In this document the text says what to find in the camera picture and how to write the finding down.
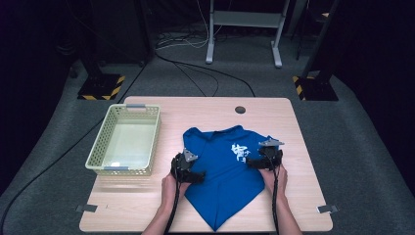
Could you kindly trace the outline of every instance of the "white shelf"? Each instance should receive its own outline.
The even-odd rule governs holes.
[[[278,28],[281,14],[214,11],[214,24]]]

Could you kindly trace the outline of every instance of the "yellow basket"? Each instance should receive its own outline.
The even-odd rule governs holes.
[[[100,175],[151,175],[160,125],[158,105],[111,105],[85,166]]]

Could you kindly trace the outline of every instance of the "black cable on floor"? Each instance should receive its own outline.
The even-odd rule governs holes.
[[[207,95],[205,94],[205,92],[202,90],[202,88],[192,79],[192,77],[189,76],[189,74],[186,73],[186,71],[184,71],[183,69],[181,69],[176,63],[173,63],[178,69],[180,69],[192,82],[193,84],[196,85],[196,87],[198,87],[198,89],[202,92],[202,94],[206,97]]]
[[[234,76],[234,75],[231,75],[231,74],[228,74],[228,73],[226,73],[226,72],[219,71],[219,70],[209,69],[209,68],[202,67],[202,66],[192,65],[192,64],[188,64],[188,63],[184,63],[184,62],[172,61],[172,60],[170,60],[170,59],[167,59],[167,58],[165,58],[165,57],[162,57],[162,56],[161,56],[161,55],[159,55],[157,52],[156,52],[155,54],[156,54],[156,56],[157,56],[158,58],[160,58],[160,59],[162,59],[162,60],[164,60],[164,61],[166,61],[166,62],[170,62],[170,63],[176,64],[176,65],[183,65],[183,66],[189,66],[189,67],[199,68],[199,69],[203,69],[203,70],[207,70],[207,71],[214,71],[214,72],[217,72],[217,73],[219,73],[219,74],[222,74],[222,75],[225,75],[225,76],[229,76],[229,77],[232,77],[232,78],[234,78],[234,79],[236,79],[236,80],[242,81],[242,82],[243,82],[243,83],[245,83],[245,84],[248,86],[248,88],[251,90],[251,93],[253,94],[253,96],[254,96],[254,97],[256,97],[256,95],[255,95],[255,93],[254,93],[254,91],[253,91],[253,88],[252,88],[252,87],[251,87],[251,86],[250,86],[250,85],[249,85],[246,81],[244,81],[243,79],[238,78],[238,77],[236,77],[236,76]]]
[[[195,70],[195,69],[193,69],[192,67],[189,67],[189,66],[185,66],[185,65],[181,65],[181,66],[186,67],[187,69],[189,69],[191,71],[197,71],[197,72],[203,73],[203,74],[208,75],[211,78],[213,78],[216,81],[216,89],[214,90],[213,95],[211,95],[211,97],[214,97],[216,95],[216,92],[219,89],[219,81],[217,80],[216,77],[214,77],[213,75],[211,75],[207,72],[204,72],[204,71],[201,71],[201,70]]]
[[[125,92],[122,94],[121,98],[118,99],[118,101],[116,102],[117,104],[119,104],[122,99],[125,97],[126,93],[128,92],[128,90],[131,88],[131,86],[135,83],[135,81],[137,80],[137,78],[140,76],[140,74],[143,72],[144,68],[146,67],[146,65],[144,65],[143,68],[141,68],[140,72],[137,74],[137,76],[134,78],[134,80],[131,82],[131,84],[127,87],[127,89],[125,90]],[[82,135],[82,137],[80,137],[74,144],[72,144],[66,151],[64,151],[63,154],[61,154],[56,160],[54,160],[51,164],[49,164],[46,168],[44,168],[42,171],[40,171],[36,176],[34,176],[30,181],[28,181],[25,186],[13,197],[13,199],[9,202],[9,204],[7,205],[6,209],[3,212],[1,221],[0,221],[0,235],[3,235],[3,228],[4,228],[4,222],[6,221],[6,216],[10,210],[10,207],[13,205],[13,203],[15,202],[15,200],[22,194],[22,192],[28,187],[30,186],[31,183],[33,183],[36,179],[38,179],[40,176],[42,176],[48,169],[50,169],[52,166],[54,166],[58,161],[60,161],[64,156],[67,155],[68,152],[70,152],[77,144],[79,144],[89,133],[91,133],[91,131],[93,129],[95,129],[95,127],[97,127],[103,120],[105,117],[102,117],[96,124],[94,124],[84,135]]]

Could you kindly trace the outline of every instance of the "basket handle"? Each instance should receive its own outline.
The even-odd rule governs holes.
[[[134,109],[142,109],[142,108],[146,108],[146,105],[145,104],[127,104],[126,107],[134,108]]]
[[[128,166],[104,166],[104,170],[128,170]]]

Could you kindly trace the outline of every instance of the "gray carpet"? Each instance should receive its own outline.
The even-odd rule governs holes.
[[[283,37],[280,43],[283,67],[277,70],[273,66],[270,40],[257,36],[217,42],[213,64],[209,66],[205,64],[206,46],[201,49],[176,46],[158,51],[170,60],[234,77],[179,66],[190,79],[177,66],[158,57],[143,69],[108,65],[102,68],[104,72],[126,76],[119,94],[111,101],[76,99],[87,76],[81,63],[76,63],[78,78],[68,78],[47,129],[1,196],[0,212],[5,211],[27,182],[56,163],[17,197],[7,213],[4,234],[83,233],[78,228],[82,214],[75,208],[87,202],[96,177],[84,164],[99,121],[110,104],[122,103],[132,95],[253,96],[249,87],[235,77],[248,83],[257,97],[291,100],[326,202],[340,209],[332,214],[333,230],[322,234],[415,234],[415,199],[353,92],[332,77],[339,102],[300,101],[292,77],[301,74],[310,48],[305,47],[296,61],[297,43]]]

